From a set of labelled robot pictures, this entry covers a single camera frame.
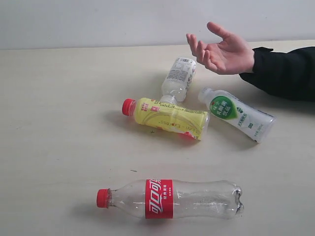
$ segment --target black jacket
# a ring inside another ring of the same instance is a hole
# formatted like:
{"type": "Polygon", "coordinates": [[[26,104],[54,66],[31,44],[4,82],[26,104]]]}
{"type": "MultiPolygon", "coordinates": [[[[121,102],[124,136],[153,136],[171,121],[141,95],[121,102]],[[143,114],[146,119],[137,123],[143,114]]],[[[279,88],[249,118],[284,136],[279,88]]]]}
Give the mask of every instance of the black jacket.
{"type": "Polygon", "coordinates": [[[253,73],[242,73],[241,78],[273,96],[315,101],[315,47],[272,51],[255,48],[253,73]]]}

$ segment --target yellow label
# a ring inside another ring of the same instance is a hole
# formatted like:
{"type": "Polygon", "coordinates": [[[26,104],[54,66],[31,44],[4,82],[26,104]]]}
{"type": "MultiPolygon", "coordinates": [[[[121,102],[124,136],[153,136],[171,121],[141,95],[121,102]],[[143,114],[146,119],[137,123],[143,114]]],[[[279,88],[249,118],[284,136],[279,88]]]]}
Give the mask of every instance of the yellow label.
{"type": "Polygon", "coordinates": [[[135,121],[142,125],[182,133],[201,140],[208,112],[195,111],[173,104],[141,98],[134,111],[135,121]]]}

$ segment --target table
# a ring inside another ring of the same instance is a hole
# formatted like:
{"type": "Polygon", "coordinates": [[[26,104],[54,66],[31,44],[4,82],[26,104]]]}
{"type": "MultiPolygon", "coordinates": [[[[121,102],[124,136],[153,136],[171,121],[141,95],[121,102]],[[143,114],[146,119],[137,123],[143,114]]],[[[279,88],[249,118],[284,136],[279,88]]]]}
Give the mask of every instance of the table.
{"type": "MultiPolygon", "coordinates": [[[[256,42],[288,52],[315,40],[256,42]]],[[[204,140],[135,124],[125,98],[160,98],[187,45],[0,51],[0,234],[310,236],[315,230],[315,106],[271,97],[200,64],[183,106],[211,86],[277,117],[261,144],[212,117],[204,140]],[[243,189],[232,220],[146,221],[100,209],[98,189],[132,180],[226,179],[243,189]]]]}

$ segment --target red label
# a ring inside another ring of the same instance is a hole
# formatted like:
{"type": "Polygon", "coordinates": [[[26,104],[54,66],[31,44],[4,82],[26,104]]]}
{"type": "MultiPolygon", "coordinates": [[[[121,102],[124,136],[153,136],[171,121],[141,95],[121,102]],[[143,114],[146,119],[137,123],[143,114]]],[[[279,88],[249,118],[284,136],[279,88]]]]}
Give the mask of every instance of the red label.
{"type": "Polygon", "coordinates": [[[146,219],[173,218],[173,181],[147,179],[146,219]]]}

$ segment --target plastic bottle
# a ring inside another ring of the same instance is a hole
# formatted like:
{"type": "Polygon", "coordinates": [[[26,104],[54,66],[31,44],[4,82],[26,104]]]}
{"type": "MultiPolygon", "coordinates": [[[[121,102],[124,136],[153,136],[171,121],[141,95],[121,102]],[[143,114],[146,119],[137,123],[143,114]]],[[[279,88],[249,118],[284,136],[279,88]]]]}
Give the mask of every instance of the plastic bottle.
{"type": "Polygon", "coordinates": [[[258,143],[263,141],[276,121],[274,116],[244,104],[224,90],[204,88],[198,99],[207,105],[213,115],[243,131],[258,143]]]}
{"type": "Polygon", "coordinates": [[[188,58],[177,58],[162,84],[161,102],[177,105],[186,98],[196,73],[196,62],[188,58]]]}
{"type": "Polygon", "coordinates": [[[210,114],[148,98],[136,101],[126,99],[123,114],[131,116],[138,124],[169,132],[181,133],[201,140],[207,131],[210,114]]]}
{"type": "Polygon", "coordinates": [[[221,180],[184,182],[171,179],[137,180],[118,190],[100,189],[96,204],[118,207],[138,218],[208,216],[231,219],[242,214],[242,189],[221,180]]]}

